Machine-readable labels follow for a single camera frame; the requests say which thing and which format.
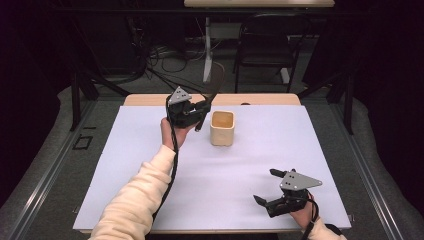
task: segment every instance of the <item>black chair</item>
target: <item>black chair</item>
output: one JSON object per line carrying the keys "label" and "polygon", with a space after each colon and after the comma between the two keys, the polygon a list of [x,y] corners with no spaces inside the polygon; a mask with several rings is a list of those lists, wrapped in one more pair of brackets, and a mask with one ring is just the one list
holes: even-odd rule
{"label": "black chair", "polygon": [[286,92],[290,92],[303,40],[311,29],[309,19],[298,14],[260,13],[248,17],[240,27],[233,73],[238,92],[243,67],[291,68]]}

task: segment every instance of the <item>beige container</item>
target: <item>beige container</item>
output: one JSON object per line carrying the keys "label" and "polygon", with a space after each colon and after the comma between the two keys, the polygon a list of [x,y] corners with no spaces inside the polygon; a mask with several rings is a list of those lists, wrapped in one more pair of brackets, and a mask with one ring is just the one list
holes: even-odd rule
{"label": "beige container", "polygon": [[233,112],[214,111],[211,120],[211,143],[215,146],[231,146],[234,141],[235,117]]}

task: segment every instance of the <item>sleeve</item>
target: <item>sleeve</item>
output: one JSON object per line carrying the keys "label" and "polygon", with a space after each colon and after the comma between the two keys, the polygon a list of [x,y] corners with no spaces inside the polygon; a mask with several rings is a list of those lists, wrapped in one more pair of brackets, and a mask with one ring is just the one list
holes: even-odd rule
{"label": "sleeve", "polygon": [[174,156],[173,150],[162,145],[150,162],[144,162],[138,174],[106,206],[90,240],[144,240],[171,181]]}
{"label": "sleeve", "polygon": [[346,240],[345,236],[337,235],[330,229],[328,229],[322,218],[319,218],[318,221],[315,222],[314,228],[309,233],[309,240]]}

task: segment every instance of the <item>table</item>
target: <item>table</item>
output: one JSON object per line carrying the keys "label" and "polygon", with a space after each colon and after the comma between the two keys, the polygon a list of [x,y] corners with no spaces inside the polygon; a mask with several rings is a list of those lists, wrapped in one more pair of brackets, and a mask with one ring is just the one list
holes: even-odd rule
{"label": "table", "polygon": [[[140,158],[149,160],[157,151],[159,121],[165,114],[162,106],[167,96],[137,94],[127,97],[74,229],[90,233],[106,204],[136,173],[142,161]],[[198,100],[202,97],[193,95],[192,102]],[[212,111],[216,109],[235,112],[234,144],[216,147],[209,143],[206,126],[211,114],[200,132],[190,133],[180,151],[176,181],[157,215],[152,233],[299,230],[288,214],[269,218],[266,210],[253,199],[253,194],[267,200],[281,197],[278,187],[281,179],[270,175],[270,168],[283,171],[296,168],[299,173],[323,181],[322,186],[312,190],[314,196],[322,200],[319,203],[321,216],[340,228],[351,227],[309,116],[295,94],[218,94]],[[275,119],[284,124],[275,124]]]}
{"label": "table", "polygon": [[[333,0],[185,0],[186,7],[193,8],[329,8],[334,6]],[[206,17],[205,23],[206,58],[203,82],[210,81],[212,67],[211,22]],[[288,83],[287,69],[282,69],[283,82]]]}

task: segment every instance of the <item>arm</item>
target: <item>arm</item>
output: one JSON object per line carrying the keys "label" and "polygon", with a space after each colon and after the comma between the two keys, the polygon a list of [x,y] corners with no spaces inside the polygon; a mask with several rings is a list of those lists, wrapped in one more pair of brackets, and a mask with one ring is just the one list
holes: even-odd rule
{"label": "arm", "polygon": [[[297,224],[299,224],[299,226],[303,230],[305,230],[308,224],[311,222],[312,209],[313,209],[313,204],[311,202],[307,202],[306,206],[303,209],[290,213],[293,219],[297,222]],[[317,221],[314,224],[314,227],[312,228],[312,231],[309,233],[308,239],[309,240],[346,240],[345,236],[338,235],[334,233],[332,230],[328,229],[325,226],[322,218],[319,216]]]}
{"label": "arm", "polygon": [[[175,129],[178,146],[194,127]],[[137,175],[121,188],[106,206],[91,233],[93,239],[145,239],[153,223],[153,213],[159,208],[162,196],[171,181],[169,172],[175,152],[169,123],[161,122],[162,146],[150,162],[144,162]]]}

